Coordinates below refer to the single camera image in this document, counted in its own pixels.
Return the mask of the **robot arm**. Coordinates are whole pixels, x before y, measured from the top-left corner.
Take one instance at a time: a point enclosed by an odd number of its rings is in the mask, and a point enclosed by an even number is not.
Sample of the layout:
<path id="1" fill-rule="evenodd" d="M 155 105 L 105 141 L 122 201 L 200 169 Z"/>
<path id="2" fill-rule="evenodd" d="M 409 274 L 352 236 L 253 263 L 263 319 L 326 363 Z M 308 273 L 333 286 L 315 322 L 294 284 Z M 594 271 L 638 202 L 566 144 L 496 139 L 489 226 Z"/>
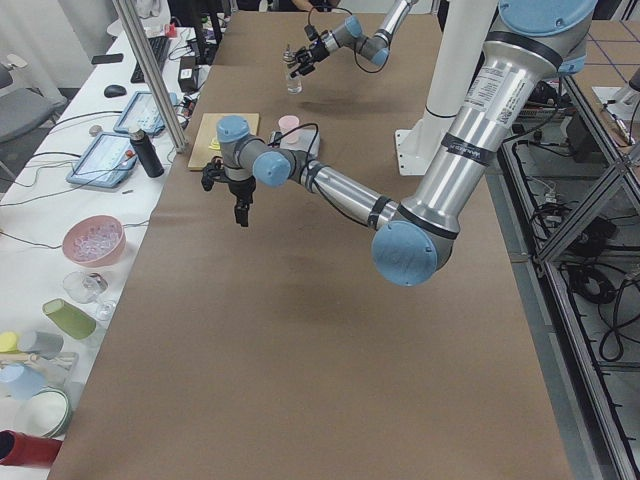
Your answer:
<path id="1" fill-rule="evenodd" d="M 216 126 L 230 187 L 295 181 L 375 230 L 378 272 L 400 286 L 427 281 L 448 261 L 459 215 L 536 84 L 579 72 L 592 1 L 453 1 L 447 11 L 423 117 L 397 150 L 421 182 L 400 202 L 359 184 L 303 150 L 272 147 L 241 116 Z"/>
<path id="2" fill-rule="evenodd" d="M 287 77 L 293 79 L 310 74 L 317 63 L 341 48 L 353 52 L 356 66 L 365 73 L 380 72 L 388 61 L 396 31 L 415 4 L 416 1 L 396 1 L 372 36 L 364 33 L 357 16 L 351 13 L 334 29 L 319 33 L 308 13 L 304 31 L 310 44 L 291 53 L 291 59 L 285 62 Z"/>

